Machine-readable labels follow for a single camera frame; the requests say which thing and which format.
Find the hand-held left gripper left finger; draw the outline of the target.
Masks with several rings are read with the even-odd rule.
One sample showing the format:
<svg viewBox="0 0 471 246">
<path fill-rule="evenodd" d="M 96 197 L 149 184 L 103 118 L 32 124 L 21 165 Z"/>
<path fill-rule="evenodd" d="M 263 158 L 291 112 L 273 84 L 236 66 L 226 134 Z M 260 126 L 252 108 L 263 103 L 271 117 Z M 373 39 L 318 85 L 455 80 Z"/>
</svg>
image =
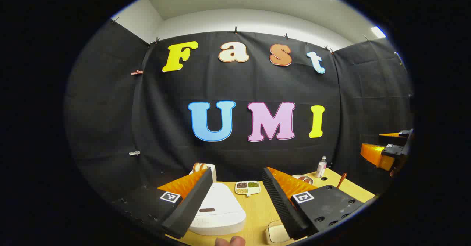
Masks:
<svg viewBox="0 0 471 246">
<path fill-rule="evenodd" d="M 139 187 L 111 202 L 128 220 L 157 235 L 185 236 L 213 184 L 212 170 L 201 169 L 160 187 Z"/>
</svg>

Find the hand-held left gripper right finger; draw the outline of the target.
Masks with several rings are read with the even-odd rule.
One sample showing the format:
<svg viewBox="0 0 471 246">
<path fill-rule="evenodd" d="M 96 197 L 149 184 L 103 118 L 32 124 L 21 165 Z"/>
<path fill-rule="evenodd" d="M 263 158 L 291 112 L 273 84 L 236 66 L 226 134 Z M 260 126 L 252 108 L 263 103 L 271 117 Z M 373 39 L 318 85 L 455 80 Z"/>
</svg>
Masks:
<svg viewBox="0 0 471 246">
<path fill-rule="evenodd" d="M 315 187 L 271 167 L 263 169 L 262 181 L 287 234 L 294 240 L 339 226 L 365 204 L 333 185 Z"/>
</svg>

